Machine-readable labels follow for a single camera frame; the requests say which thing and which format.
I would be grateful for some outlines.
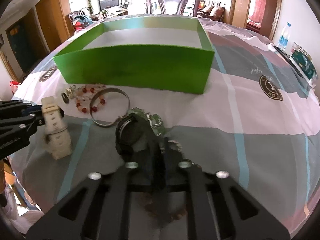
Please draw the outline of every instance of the bracelet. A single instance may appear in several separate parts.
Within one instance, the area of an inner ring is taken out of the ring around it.
[[[124,95],[124,96],[128,99],[128,109],[127,109],[127,111],[126,111],[126,113],[125,113],[124,115],[119,116],[114,122],[112,122],[112,123],[110,123],[110,124],[102,124],[102,123],[97,122],[97,121],[93,118],[93,116],[92,116],[92,106],[93,106],[93,103],[95,102],[95,100],[96,100],[99,96],[101,96],[101,95],[103,95],[103,94],[106,94],[106,93],[110,93],[110,92],[116,92],[116,93],[120,93],[120,94]],[[96,123],[98,126],[100,126],[100,127],[111,127],[111,126],[115,125],[117,122],[119,122],[121,119],[123,119],[124,117],[126,117],[126,116],[128,115],[128,111],[129,111],[129,110],[130,110],[130,99],[129,99],[128,95],[127,95],[124,91],[122,91],[121,89],[119,89],[119,88],[106,88],[106,89],[103,89],[103,90],[99,91],[99,92],[96,93],[96,94],[94,95],[94,97],[91,99],[91,101],[90,101],[90,106],[89,106],[89,113],[90,113],[90,116],[91,116],[91,118],[92,118],[92,121],[95,122],[95,123]]]

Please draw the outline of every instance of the box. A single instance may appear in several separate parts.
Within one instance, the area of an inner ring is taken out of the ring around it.
[[[167,15],[101,23],[53,59],[67,83],[202,94],[213,57],[196,18]]]

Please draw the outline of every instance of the red bag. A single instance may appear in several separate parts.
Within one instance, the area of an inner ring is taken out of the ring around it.
[[[12,94],[14,94],[18,90],[19,85],[21,85],[21,83],[19,83],[17,81],[14,81],[14,80],[10,81],[10,87],[11,87]]]

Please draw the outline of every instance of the logo print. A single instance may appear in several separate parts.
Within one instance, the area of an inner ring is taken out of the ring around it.
[[[57,70],[57,66],[54,66],[54,67],[50,68],[49,70],[47,70],[47,72],[44,73],[44,74],[40,77],[39,82],[44,82],[44,81],[46,81],[48,78],[50,78],[50,77],[53,75],[53,73],[54,73],[56,70]]]
[[[265,94],[274,99],[274,100],[279,100],[279,101],[283,101],[283,97],[280,93],[280,91],[278,90],[278,88],[276,88],[276,86],[269,81],[269,79],[263,75],[260,77],[259,79],[259,84],[260,87],[262,88],[263,92],[265,92]]]

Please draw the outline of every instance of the door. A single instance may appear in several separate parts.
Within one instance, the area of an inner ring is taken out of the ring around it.
[[[35,54],[27,38],[23,21],[16,22],[7,31],[11,49],[24,73],[36,62]]]
[[[39,31],[39,27],[36,24],[36,18],[35,13],[33,9],[30,9],[30,11],[22,18],[22,21],[24,23],[27,37],[31,43],[31,48],[36,56],[36,58],[44,59],[49,52],[44,46],[43,38],[41,38],[41,34]]]
[[[61,44],[61,41],[52,14],[50,0],[40,0],[36,4],[36,12],[49,50],[53,51]]]

